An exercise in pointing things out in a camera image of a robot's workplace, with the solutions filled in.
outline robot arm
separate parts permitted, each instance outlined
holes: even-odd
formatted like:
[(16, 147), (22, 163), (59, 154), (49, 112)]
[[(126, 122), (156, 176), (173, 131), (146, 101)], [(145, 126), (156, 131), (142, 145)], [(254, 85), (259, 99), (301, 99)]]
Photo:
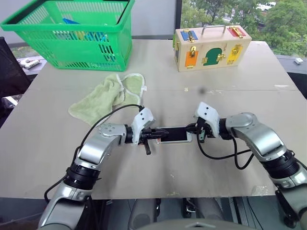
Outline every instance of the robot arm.
[(220, 119), (217, 111), (203, 102), (195, 117), (198, 129), (205, 130), (209, 137), (245, 141), (276, 185), (276, 196), (286, 215), (294, 221), (301, 220), (302, 228), (307, 230), (307, 169), (274, 130), (251, 113)]
[(62, 226), (73, 230), (83, 213), (85, 201), (90, 197), (93, 186), (102, 170), (104, 160), (111, 150), (124, 143), (144, 144), (150, 154), (148, 139), (164, 137), (163, 129), (150, 129), (154, 117), (148, 108), (143, 108), (134, 118), (131, 127), (118, 124), (102, 124), (97, 132), (81, 147), (74, 162), (66, 170), (54, 196), (48, 203), (39, 227), (54, 229)]

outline red panel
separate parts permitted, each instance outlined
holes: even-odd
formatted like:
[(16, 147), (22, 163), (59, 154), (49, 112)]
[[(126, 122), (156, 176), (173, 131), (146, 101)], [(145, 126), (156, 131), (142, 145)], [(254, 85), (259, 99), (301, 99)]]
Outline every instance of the red panel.
[[(242, 36), (246, 36), (246, 35), (245, 35), (245, 33), (244, 33), (242, 30), (240, 30), (240, 28), (239, 28), (239, 27), (236, 27), (236, 28), (237, 28), (237, 30), (238, 30), (238, 31), (240, 31), (240, 32), (241, 32)], [(232, 35), (232, 36), (234, 36), (234, 37), (238, 37), (238, 35), (236, 34), (236, 32), (235, 32), (235, 31), (233, 31), (233, 29), (232, 29), (232, 28), (228, 28), (228, 31), (231, 33), (231, 35)]]

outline smartphone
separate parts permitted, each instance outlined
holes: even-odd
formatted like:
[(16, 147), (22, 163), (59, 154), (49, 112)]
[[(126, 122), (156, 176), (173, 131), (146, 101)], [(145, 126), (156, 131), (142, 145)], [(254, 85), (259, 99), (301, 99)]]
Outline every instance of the smartphone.
[(186, 143), (192, 141), (192, 134), (186, 131), (185, 127), (158, 127), (169, 132), (165, 138), (157, 139), (158, 144), (162, 143)]

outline green towel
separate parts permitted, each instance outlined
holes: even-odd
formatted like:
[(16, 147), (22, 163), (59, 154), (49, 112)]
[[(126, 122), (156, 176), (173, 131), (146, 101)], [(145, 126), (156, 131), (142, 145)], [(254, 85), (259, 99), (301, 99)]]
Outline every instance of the green towel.
[(144, 84), (144, 77), (138, 73), (129, 74), (122, 81), (118, 74), (111, 74), (84, 99), (73, 104), (68, 112), (92, 126), (110, 113), (113, 106), (140, 104)]

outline black chair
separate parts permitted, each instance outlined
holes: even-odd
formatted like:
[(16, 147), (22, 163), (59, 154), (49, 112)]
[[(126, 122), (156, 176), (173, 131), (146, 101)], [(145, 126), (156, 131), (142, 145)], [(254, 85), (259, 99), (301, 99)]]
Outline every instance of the black chair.
[(0, 127), (11, 112), (4, 108), (2, 97), (24, 94), (30, 84), (4, 37), (0, 37)]

